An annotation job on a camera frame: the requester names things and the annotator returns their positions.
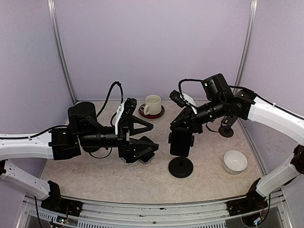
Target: round black base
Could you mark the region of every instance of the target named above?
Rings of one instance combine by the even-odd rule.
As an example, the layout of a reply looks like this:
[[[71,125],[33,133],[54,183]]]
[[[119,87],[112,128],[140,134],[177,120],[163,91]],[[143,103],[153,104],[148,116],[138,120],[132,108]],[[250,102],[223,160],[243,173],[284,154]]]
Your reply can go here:
[[[169,172],[177,178],[190,176],[193,171],[193,164],[188,158],[176,157],[169,163]]]
[[[219,127],[218,133],[225,138],[230,138],[234,134],[233,130],[227,126]]]

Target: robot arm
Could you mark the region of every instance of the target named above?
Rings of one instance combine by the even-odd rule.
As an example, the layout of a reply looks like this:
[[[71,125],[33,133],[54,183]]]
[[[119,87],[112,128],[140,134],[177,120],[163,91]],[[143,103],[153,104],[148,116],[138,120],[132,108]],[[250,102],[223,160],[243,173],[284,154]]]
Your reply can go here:
[[[282,185],[288,184],[295,177],[304,174],[304,118],[268,102],[246,88],[242,88],[233,95],[230,89],[233,86],[228,86],[222,74],[200,82],[210,100],[209,103],[194,107],[181,95],[181,89],[180,92],[173,91],[170,95],[177,105],[185,107],[171,123],[170,153],[187,157],[194,141],[192,134],[202,133],[202,124],[223,116],[225,118],[219,128],[219,133],[225,137],[233,135],[231,126],[238,118],[264,124],[289,136],[299,144],[294,153],[271,173],[256,180],[246,198],[228,202],[230,215],[259,210],[262,206],[267,207],[266,196]]]
[[[137,160],[147,162],[158,150],[158,144],[147,137],[128,138],[153,128],[153,124],[143,121],[133,112],[137,102],[128,98],[117,109],[115,127],[102,126],[96,117],[95,106],[91,102],[81,102],[68,110],[69,125],[53,127],[44,133],[0,134],[0,181],[9,181],[25,188],[38,199],[41,207],[73,216],[79,216],[82,203],[61,197],[59,186],[41,180],[18,168],[10,159],[44,158],[66,160],[81,155],[80,145],[85,152],[96,152],[100,148],[118,147],[119,157],[126,163]],[[134,123],[144,125],[134,129]]]

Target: black stand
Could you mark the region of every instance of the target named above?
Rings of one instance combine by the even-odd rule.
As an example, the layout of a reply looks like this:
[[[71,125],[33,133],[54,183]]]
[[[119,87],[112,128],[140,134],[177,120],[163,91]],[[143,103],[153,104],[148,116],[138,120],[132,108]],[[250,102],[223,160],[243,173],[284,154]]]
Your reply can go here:
[[[219,127],[218,133],[219,133],[221,136],[225,137],[225,138],[230,138],[230,137],[232,137],[233,134],[234,134],[232,128],[231,128],[231,127],[228,127],[228,126],[221,126],[221,127]]]
[[[176,157],[169,163],[169,172],[177,178],[190,176],[193,171],[193,164],[188,158]]]
[[[230,138],[233,136],[234,132],[232,130],[232,125],[238,120],[238,117],[233,115],[233,116],[226,116],[223,120],[222,123],[218,129],[218,133],[225,137],[225,138]]]

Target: black cable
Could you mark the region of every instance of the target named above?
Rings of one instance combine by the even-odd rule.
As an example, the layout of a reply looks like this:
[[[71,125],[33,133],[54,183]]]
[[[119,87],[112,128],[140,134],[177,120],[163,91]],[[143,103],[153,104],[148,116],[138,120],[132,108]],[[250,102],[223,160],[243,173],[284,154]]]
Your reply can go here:
[[[223,101],[222,98],[221,98],[222,93],[223,93],[224,91],[225,91],[225,90],[222,90],[222,91],[218,92],[218,100],[219,100],[222,104],[228,105],[229,103],[227,103],[226,101]]]
[[[52,130],[52,129],[59,128],[59,127],[67,127],[67,125],[57,125],[57,126],[53,126],[53,127],[47,128],[47,129],[45,129],[44,131],[39,132],[39,133],[34,134],[34,135],[31,135],[31,136],[23,136],[23,137],[0,137],[0,140],[1,140],[1,139],[12,139],[12,140],[14,140],[14,139],[32,139],[32,138],[35,138],[35,137],[37,137],[37,136],[42,135],[42,134],[45,133],[45,132],[48,132],[48,131],[50,131],[50,130]]]
[[[242,87],[242,86],[234,86],[234,85],[231,86],[231,85],[229,85],[229,87],[230,87],[230,88],[235,88],[235,89],[244,89],[244,90],[247,90],[247,91],[251,91],[250,89],[245,88],[245,87]],[[273,104],[272,102],[266,100],[265,98],[263,98],[262,96],[260,96],[260,95],[258,95],[258,94],[257,94],[256,96],[257,96],[258,98],[260,98],[261,100],[267,102],[268,104],[270,104],[270,105],[272,105],[272,106],[274,106],[274,107],[276,107],[276,108],[282,110],[283,112],[286,112],[286,113],[288,113],[288,114],[290,114],[290,115],[292,115],[292,116],[294,116],[294,117],[297,117],[297,118],[299,118],[299,119],[301,119],[301,120],[304,120],[304,117],[302,117],[302,116],[300,116],[300,115],[297,115],[297,114],[294,114],[294,113],[292,113],[292,112],[290,112],[290,111],[288,111],[288,110],[286,110],[286,109],[284,109],[284,108],[282,108],[282,107],[280,107],[280,106],[277,106],[276,104]]]
[[[34,199],[35,199],[35,206],[36,206],[36,213],[37,213],[38,223],[39,223],[40,228],[43,228],[42,225],[41,225],[40,218],[39,218],[39,212],[38,212],[38,205],[37,205],[37,198],[36,198],[36,196],[34,196]]]
[[[114,124],[113,124],[113,119],[114,119],[114,117],[116,116],[116,114],[117,114],[117,113],[114,113],[114,114],[112,115],[112,117],[111,117],[110,125],[111,125],[112,127],[115,127]]]
[[[268,202],[268,210],[267,210],[267,213],[266,213],[265,217],[263,218],[263,220],[262,220],[260,223],[258,223],[258,226],[261,225],[263,222],[265,222],[265,220],[266,220],[266,218],[267,218],[267,216],[268,216],[268,214],[269,214],[269,211],[270,211],[270,200],[271,200],[270,195],[271,195],[271,194],[269,194],[269,200],[268,200],[269,202]]]
[[[267,216],[268,216],[268,214],[269,214],[269,211],[270,211],[270,200],[271,200],[270,195],[271,195],[271,194],[269,194],[268,210],[267,210],[267,213],[266,213],[265,217],[263,218],[263,220],[262,220],[260,223],[254,224],[253,226],[249,226],[249,225],[245,225],[245,226],[247,226],[247,227],[258,227],[258,226],[261,225],[263,222],[265,222],[265,220],[266,220],[266,218],[267,218]]]
[[[222,127],[223,126],[223,123],[224,123],[224,120],[227,116],[225,115],[224,118],[222,119],[222,121],[220,122],[220,126]]]
[[[179,81],[180,96],[181,96],[182,99],[183,99],[184,101],[186,101],[190,106],[192,106],[192,107],[194,107],[194,108],[197,108],[195,105],[189,103],[189,102],[185,99],[184,95],[182,94],[181,84],[182,84],[183,82],[202,82],[202,80],[200,80],[200,79],[189,79],[189,78],[186,78],[186,79],[183,79],[183,80]]]
[[[112,85],[110,86],[110,89],[109,89],[109,92],[106,96],[106,99],[105,99],[105,102],[104,102],[104,105],[102,106],[102,108],[100,109],[100,111],[98,112],[97,114],[97,117],[102,113],[102,111],[105,109],[105,106],[106,104],[108,103],[108,100],[109,100],[109,97],[110,97],[110,94],[112,92],[112,89],[115,85],[118,85],[119,88],[120,88],[120,95],[121,95],[121,99],[120,99],[120,103],[122,103],[124,101],[124,92],[123,92],[123,88],[122,88],[122,84],[120,82],[113,82]]]
[[[218,131],[214,131],[211,128],[208,127],[208,122],[206,123],[206,128],[210,131],[210,132],[214,132],[214,133],[219,133]]]
[[[110,156],[110,154],[112,153],[112,147],[111,147],[111,150],[110,150],[110,152],[105,156],[105,157],[101,157],[101,158],[99,158],[99,157],[95,157],[92,153],[89,153],[89,155],[91,156],[91,157],[93,157],[93,158],[97,158],[97,159],[103,159],[103,158],[107,158],[107,157],[109,157]]]

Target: metal frame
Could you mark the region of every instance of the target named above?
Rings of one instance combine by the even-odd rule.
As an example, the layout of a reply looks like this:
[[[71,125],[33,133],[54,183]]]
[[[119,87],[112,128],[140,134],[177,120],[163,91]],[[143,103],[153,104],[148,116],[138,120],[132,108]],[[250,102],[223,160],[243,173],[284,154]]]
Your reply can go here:
[[[57,15],[56,15],[55,0],[48,0],[47,2],[48,2],[48,11],[49,11],[49,15],[51,18],[51,23],[52,23],[52,29],[53,29],[53,33],[54,33],[54,37],[55,37],[58,57],[59,57],[60,64],[62,67],[62,72],[63,72],[64,79],[66,82],[68,93],[70,95],[70,99],[71,99],[72,103],[75,105],[77,103],[77,98],[76,98],[76,94],[75,94],[75,91],[74,91],[74,88],[72,85],[72,81],[71,81],[69,72],[67,70],[67,63],[66,63],[65,55],[63,52],[63,48],[62,48],[62,43],[61,43],[60,33],[59,33],[59,25],[58,25],[58,20],[57,20]]]
[[[68,72],[67,63],[61,43],[59,25],[56,15],[55,0],[48,0],[48,9],[52,29],[57,47],[58,57],[64,74],[68,93],[73,104],[77,103],[75,91]],[[245,43],[242,51],[241,61],[238,68],[235,85],[241,84],[247,57],[250,49],[251,38],[256,18],[257,0],[251,0],[250,13],[245,37]],[[239,120],[239,125],[245,138],[255,156],[262,174],[266,174],[266,168],[259,156],[257,149],[248,134],[243,123]],[[282,192],[279,190],[271,195],[271,207],[278,207],[281,219],[285,228],[292,228],[289,208],[285,202]],[[164,205],[140,205],[140,204],[121,204],[97,202],[91,200],[82,200],[84,202],[83,211],[79,218],[69,217],[77,221],[77,226],[66,225],[67,227],[114,227],[125,228],[130,226],[136,227],[206,227],[211,225],[223,224],[229,217],[226,202],[229,199],[213,200],[208,202],[197,202],[187,204],[164,204]],[[50,212],[39,208],[41,219],[50,220],[57,217],[57,213]],[[26,196],[19,211],[20,217],[16,221],[17,228],[25,227],[30,215],[36,216],[35,202],[32,197]]]
[[[226,202],[230,199],[220,199],[205,202],[183,204],[123,204],[99,202],[92,200],[84,203],[80,217],[69,216],[70,224],[65,227],[74,228],[216,228],[226,227],[226,220],[250,215],[254,212],[229,216]],[[271,208],[278,207],[285,228],[292,228],[289,220],[288,207],[280,190],[271,194]],[[40,219],[51,221],[63,214],[51,212],[39,207]],[[17,228],[24,228],[29,216],[36,216],[35,201],[26,196],[17,223]]]
[[[237,79],[235,82],[235,86],[238,86],[241,84],[242,78],[243,78],[243,73],[245,69],[245,65],[247,62],[247,57],[250,49],[250,43],[251,43],[251,38],[252,38],[252,33],[253,33],[253,28],[256,20],[256,13],[257,13],[257,0],[251,0],[251,7],[250,7],[250,13],[249,13],[249,20],[248,20],[248,26],[247,26],[247,31],[246,31],[246,38],[245,38],[245,44],[243,48],[243,53],[242,53],[242,58],[241,62],[238,68],[237,72]]]

